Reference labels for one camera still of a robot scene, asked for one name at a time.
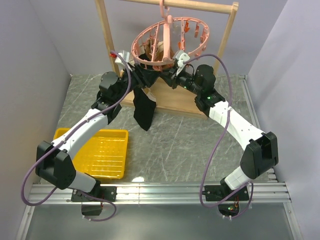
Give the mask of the black underwear beige waistband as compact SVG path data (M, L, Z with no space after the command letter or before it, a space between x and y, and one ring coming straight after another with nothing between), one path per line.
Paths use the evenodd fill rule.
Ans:
M149 88L135 88L133 94L135 107L133 117L143 130L148 131L157 106L156 97Z

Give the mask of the pink round clip hanger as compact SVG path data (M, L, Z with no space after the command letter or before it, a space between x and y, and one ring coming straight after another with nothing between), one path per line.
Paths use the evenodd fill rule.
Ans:
M145 69L152 69L152 66L175 64L174 55L179 50L184 50L190 57L200 56L207 47L210 37L209 26L204 21L194 17L172 17L169 14L169 8L164 5L163 0L159 1L159 7L162 20L147 27L138 34L131 45L133 61L141 64ZM199 45L193 50L188 51L186 37L192 32L194 33L194 39L199 42ZM152 61L155 58L158 42L163 41L162 61L154 61L153 64L143 64L137 61L138 56L145 53L144 46L148 39L154 39Z

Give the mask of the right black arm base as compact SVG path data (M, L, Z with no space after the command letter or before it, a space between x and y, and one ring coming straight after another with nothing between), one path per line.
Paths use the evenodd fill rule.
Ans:
M228 190L222 185L205 185L202 195L206 202L221 202L217 205L217 209L223 218L239 217L249 209L253 199L253 183L250 184L250 189L245 185L239 190ZM247 201L247 205L241 211L240 202Z

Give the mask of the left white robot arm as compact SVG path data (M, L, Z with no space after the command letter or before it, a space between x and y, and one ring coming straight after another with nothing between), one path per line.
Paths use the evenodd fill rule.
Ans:
M135 64L122 76L109 71L102 75L95 102L85 116L64 135L37 147L35 173L56 188L83 192L89 201L96 201L102 187L93 176L77 171L73 159L78 151L99 130L111 123L121 110L121 101L131 91L151 87L160 73Z

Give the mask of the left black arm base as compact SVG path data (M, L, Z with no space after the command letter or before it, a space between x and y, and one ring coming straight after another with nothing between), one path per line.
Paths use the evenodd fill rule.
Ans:
M96 189L89 193L74 189L71 195L71 202L81 203L81 214L84 219L92 222L103 222L116 215L117 207L114 204L116 197L116 186L98 185ZM113 207L113 212L107 218L97 219L104 209L104 204L110 204Z

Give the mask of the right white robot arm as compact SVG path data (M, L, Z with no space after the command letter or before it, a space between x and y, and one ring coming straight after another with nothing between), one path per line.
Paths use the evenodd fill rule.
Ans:
M219 123L234 137L243 149L239 167L221 181L220 194L226 200L238 194L238 188L256 179L279 163L278 139L273 132L263 132L230 105L215 89L214 69L206 64L197 67L194 74L182 70L169 75L174 86L179 85L196 95L198 109L211 120Z

